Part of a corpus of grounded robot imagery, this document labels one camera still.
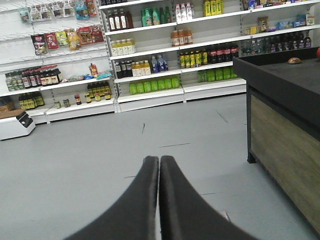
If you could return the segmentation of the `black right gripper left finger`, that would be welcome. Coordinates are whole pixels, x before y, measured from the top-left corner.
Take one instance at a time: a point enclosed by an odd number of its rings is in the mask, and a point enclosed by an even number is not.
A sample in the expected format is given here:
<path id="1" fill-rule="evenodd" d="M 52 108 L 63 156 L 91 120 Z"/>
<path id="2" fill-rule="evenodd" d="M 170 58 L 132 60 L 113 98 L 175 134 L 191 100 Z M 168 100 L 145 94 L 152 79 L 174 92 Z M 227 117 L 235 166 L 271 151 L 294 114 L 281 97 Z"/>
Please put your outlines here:
<path id="1" fill-rule="evenodd" d="M 93 222 L 67 240 L 154 240 L 158 199 L 159 158 L 147 156 L 132 183 Z"/>

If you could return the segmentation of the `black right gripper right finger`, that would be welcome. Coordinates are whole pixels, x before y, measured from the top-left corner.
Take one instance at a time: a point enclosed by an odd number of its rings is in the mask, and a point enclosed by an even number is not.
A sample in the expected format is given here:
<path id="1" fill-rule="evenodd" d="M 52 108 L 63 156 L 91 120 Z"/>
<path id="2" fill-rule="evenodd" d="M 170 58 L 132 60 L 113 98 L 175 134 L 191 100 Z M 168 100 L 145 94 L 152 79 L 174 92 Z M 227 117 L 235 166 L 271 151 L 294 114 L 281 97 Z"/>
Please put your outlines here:
<path id="1" fill-rule="evenodd" d="M 159 215 L 163 240 L 254 239 L 212 208 L 169 155 L 160 159 Z"/>

